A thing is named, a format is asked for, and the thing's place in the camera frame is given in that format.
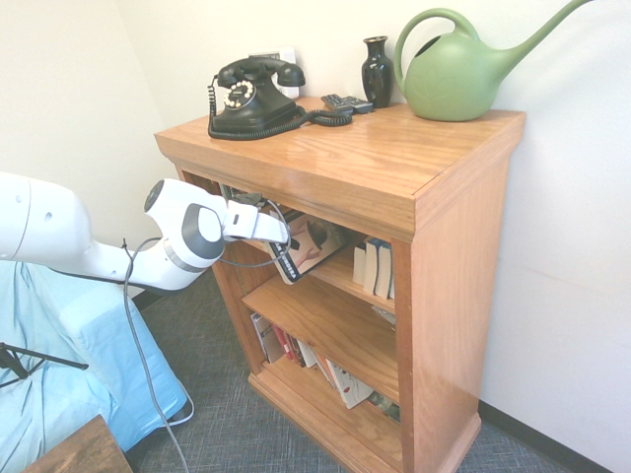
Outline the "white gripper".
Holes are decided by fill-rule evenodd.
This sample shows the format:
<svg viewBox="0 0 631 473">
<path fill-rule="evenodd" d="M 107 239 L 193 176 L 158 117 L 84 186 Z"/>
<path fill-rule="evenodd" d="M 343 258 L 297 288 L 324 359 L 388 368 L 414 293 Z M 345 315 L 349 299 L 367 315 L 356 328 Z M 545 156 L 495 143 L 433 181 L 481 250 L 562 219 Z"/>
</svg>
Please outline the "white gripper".
<svg viewBox="0 0 631 473">
<path fill-rule="evenodd" d="M 286 251 L 296 248 L 296 241 L 290 237 L 285 223 L 249 204 L 229 200 L 222 228 L 223 236 L 227 240 L 286 242 Z"/>
</svg>

